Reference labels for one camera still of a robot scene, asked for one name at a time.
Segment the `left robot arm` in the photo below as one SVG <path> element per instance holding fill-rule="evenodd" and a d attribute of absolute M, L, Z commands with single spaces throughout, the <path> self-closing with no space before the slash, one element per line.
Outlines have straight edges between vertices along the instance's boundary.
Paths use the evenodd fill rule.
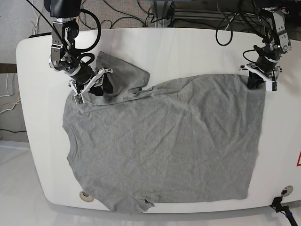
<path fill-rule="evenodd" d="M 240 69 L 249 72 L 248 89 L 258 89 L 265 84 L 267 91 L 276 91 L 278 77 L 282 72 L 281 66 L 277 64 L 282 55 L 291 50 L 291 42 L 285 29 L 285 16 L 278 6 L 261 7 L 259 21 L 265 29 L 262 40 L 264 46 L 254 45 L 252 50 L 245 51 L 243 56 L 255 51 L 258 58 L 256 61 L 247 59 L 249 63 L 242 65 Z"/>

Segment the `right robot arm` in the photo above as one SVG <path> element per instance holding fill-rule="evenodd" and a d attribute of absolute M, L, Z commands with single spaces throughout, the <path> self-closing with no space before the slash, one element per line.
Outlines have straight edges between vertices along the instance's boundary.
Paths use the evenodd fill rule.
<path fill-rule="evenodd" d="M 45 9 L 55 18 L 52 27 L 52 45 L 49 66 L 55 71 L 63 71 L 70 77 L 69 86 L 74 92 L 76 104 L 87 103 L 90 95 L 97 97 L 113 93 L 113 85 L 108 74 L 113 70 L 101 68 L 97 71 L 91 68 L 95 60 L 91 50 L 101 37 L 101 23 L 92 12 L 81 7 L 80 0 L 46 0 Z M 80 13 L 90 15 L 96 22 L 97 36 L 88 48 L 76 48 L 75 39 L 79 34 L 76 18 Z"/>

